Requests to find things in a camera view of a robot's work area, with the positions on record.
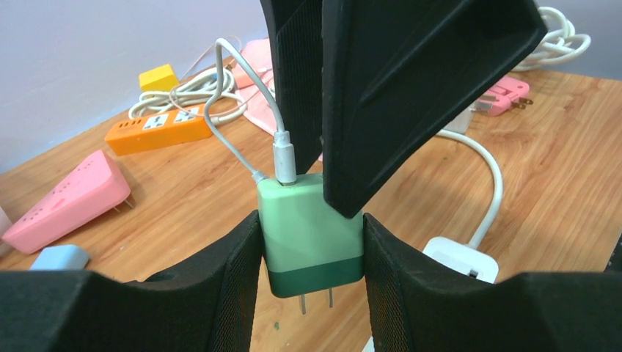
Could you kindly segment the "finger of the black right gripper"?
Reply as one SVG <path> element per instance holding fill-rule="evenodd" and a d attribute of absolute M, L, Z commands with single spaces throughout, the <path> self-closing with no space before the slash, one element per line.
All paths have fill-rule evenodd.
<path fill-rule="evenodd" d="M 325 200 L 358 213 L 545 34 L 534 1 L 325 1 Z"/>
<path fill-rule="evenodd" d="M 322 2 L 261 0 L 271 48 L 276 102 L 295 149 L 296 173 L 322 151 Z"/>

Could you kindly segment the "green plug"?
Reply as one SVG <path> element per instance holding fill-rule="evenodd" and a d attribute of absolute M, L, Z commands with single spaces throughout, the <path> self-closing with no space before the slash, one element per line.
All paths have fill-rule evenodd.
<path fill-rule="evenodd" d="M 327 204 L 321 173 L 289 186 L 265 179 L 257 193 L 271 293 L 299 298 L 303 314 L 309 293 L 327 291 L 334 306 L 333 289 L 364 276 L 363 215 L 348 219 Z"/>

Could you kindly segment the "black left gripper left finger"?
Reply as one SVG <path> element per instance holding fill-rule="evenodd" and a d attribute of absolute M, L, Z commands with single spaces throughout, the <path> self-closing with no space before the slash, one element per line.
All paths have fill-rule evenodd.
<path fill-rule="evenodd" d="M 247 351 L 263 237 L 257 211 L 142 282 L 94 271 L 1 273 L 3 351 Z"/>

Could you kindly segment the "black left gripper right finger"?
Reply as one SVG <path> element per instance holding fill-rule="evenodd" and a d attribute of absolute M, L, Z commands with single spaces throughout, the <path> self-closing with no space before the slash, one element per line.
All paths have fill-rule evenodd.
<path fill-rule="evenodd" d="M 364 216 L 377 351 L 619 351 L 621 274 L 524 272 L 497 284 L 460 274 Z"/>

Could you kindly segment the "blue plug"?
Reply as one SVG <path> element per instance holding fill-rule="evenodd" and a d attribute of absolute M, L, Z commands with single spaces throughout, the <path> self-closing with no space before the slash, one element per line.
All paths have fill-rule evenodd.
<path fill-rule="evenodd" d="M 81 270 L 87 266 L 90 255 L 74 244 L 45 247 L 33 262 L 30 271 Z"/>

